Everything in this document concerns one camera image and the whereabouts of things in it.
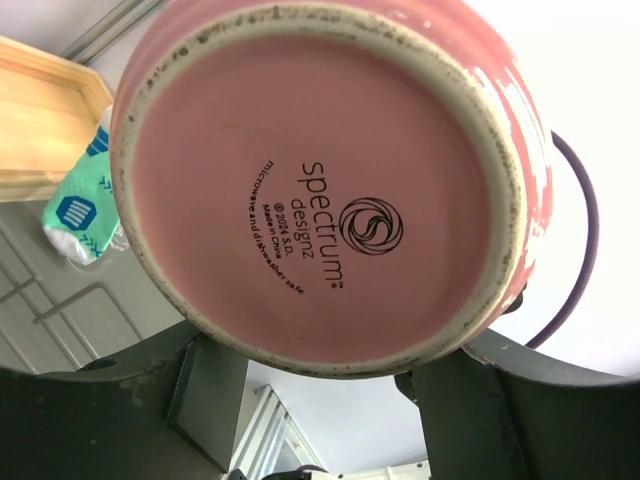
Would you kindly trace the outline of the pink ceramic mug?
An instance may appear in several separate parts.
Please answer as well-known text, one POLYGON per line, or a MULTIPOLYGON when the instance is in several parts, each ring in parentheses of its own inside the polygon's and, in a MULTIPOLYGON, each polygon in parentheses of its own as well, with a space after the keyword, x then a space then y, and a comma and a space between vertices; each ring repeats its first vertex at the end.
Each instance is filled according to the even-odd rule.
POLYGON ((463 1, 172 1, 110 129, 130 245, 199 329, 322 378, 402 372, 524 290, 550 132, 463 1))

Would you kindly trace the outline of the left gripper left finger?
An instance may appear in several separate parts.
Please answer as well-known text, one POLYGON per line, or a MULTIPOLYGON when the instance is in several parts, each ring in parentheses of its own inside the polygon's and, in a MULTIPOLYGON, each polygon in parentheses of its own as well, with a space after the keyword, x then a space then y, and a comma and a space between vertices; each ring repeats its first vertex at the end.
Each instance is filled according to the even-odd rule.
POLYGON ((179 323, 75 372, 1 371, 4 479, 219 479, 248 361, 179 323))

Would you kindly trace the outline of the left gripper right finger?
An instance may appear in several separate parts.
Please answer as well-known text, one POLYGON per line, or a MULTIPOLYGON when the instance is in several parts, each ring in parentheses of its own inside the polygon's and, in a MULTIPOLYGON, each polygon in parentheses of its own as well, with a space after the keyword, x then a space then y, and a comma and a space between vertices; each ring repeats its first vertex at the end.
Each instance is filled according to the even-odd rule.
POLYGON ((434 479, 636 479, 639 381, 487 330, 394 378, 420 412, 434 479))

